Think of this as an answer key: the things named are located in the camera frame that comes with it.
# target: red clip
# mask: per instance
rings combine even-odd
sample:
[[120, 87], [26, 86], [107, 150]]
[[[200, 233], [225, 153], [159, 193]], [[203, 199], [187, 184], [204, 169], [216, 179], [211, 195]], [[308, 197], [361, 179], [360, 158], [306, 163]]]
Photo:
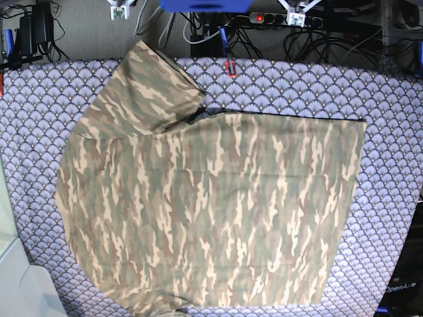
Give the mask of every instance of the red clip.
[[228, 59], [225, 62], [226, 72], [227, 75], [231, 78], [235, 78], [237, 76], [237, 64], [235, 63], [234, 59]]

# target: purple patterned fabric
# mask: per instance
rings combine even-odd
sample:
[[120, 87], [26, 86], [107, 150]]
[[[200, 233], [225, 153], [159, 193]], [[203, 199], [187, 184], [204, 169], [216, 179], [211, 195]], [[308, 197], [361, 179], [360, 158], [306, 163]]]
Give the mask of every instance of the purple patterned fabric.
[[[421, 81], [324, 65], [222, 59], [177, 63], [207, 91], [209, 112], [263, 112], [368, 124], [357, 190], [322, 303], [187, 308], [203, 316], [373, 316], [404, 244], [423, 184]], [[19, 236], [32, 264], [52, 275], [69, 316], [127, 316], [69, 253], [54, 201], [61, 153], [75, 122], [117, 61], [35, 65], [5, 74], [0, 151]]]

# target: power adapter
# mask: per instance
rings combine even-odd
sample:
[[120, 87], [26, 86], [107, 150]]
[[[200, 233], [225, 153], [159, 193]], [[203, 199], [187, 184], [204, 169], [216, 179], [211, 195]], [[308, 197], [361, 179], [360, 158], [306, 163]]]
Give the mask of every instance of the power adapter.
[[34, 27], [31, 15], [25, 15], [19, 19], [19, 43], [21, 56], [31, 56], [37, 53], [37, 45], [32, 37], [33, 30]]
[[32, 7], [32, 39], [35, 45], [54, 41], [53, 16], [50, 3], [37, 3]]

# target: shirt sleeve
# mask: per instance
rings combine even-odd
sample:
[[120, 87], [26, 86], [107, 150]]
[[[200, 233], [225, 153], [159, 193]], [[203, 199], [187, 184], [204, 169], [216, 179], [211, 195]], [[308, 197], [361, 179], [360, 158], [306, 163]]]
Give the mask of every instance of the shirt sleeve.
[[192, 115], [203, 98], [196, 83], [170, 59], [139, 42], [78, 121], [87, 139], [160, 133]]

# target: camouflage fabric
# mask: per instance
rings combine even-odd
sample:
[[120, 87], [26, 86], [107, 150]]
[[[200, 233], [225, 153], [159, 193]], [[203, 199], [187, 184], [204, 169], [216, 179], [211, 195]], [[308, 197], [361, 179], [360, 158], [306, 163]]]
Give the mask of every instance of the camouflage fabric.
[[77, 123], [56, 199], [85, 273], [134, 316], [320, 301], [364, 122], [218, 114], [140, 42]]

